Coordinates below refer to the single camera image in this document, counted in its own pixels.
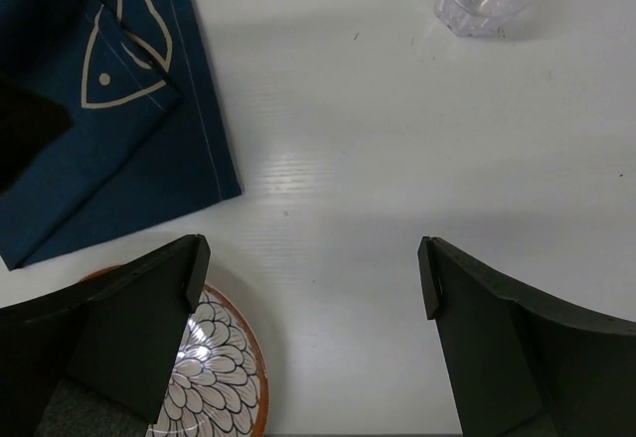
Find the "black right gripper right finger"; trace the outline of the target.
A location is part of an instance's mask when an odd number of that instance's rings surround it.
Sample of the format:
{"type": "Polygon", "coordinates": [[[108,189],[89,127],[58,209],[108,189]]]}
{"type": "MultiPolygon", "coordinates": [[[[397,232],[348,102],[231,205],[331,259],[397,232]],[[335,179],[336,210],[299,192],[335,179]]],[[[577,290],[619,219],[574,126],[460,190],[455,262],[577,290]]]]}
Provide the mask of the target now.
{"type": "Polygon", "coordinates": [[[466,436],[632,436],[635,325],[527,285],[439,238],[418,249],[466,436]]]}

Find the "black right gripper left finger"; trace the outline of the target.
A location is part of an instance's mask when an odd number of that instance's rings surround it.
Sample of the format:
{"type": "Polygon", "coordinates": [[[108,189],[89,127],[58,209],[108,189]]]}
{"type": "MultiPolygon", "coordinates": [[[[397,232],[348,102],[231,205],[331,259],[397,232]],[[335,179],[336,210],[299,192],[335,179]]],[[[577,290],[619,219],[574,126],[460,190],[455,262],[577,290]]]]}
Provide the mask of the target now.
{"type": "Polygon", "coordinates": [[[4,436],[143,436],[157,422],[210,260],[185,235],[1,310],[4,436]]]}

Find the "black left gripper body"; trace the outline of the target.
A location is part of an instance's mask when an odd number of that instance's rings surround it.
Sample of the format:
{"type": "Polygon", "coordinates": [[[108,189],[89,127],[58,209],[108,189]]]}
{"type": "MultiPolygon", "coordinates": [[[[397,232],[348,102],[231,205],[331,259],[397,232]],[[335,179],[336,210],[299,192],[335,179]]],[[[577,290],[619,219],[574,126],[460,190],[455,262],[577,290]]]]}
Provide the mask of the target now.
{"type": "Polygon", "coordinates": [[[1,192],[73,125],[67,109],[1,77],[1,192]]]}

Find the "blue fish placemat cloth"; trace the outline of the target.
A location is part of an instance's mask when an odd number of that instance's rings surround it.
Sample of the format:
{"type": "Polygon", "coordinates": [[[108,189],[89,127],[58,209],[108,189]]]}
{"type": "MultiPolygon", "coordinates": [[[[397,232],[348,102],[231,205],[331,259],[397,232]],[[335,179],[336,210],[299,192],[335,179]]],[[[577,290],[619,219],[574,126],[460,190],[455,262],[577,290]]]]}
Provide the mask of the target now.
{"type": "Polygon", "coordinates": [[[73,125],[1,195],[9,269],[238,197],[193,0],[1,0],[1,77],[73,125]]]}

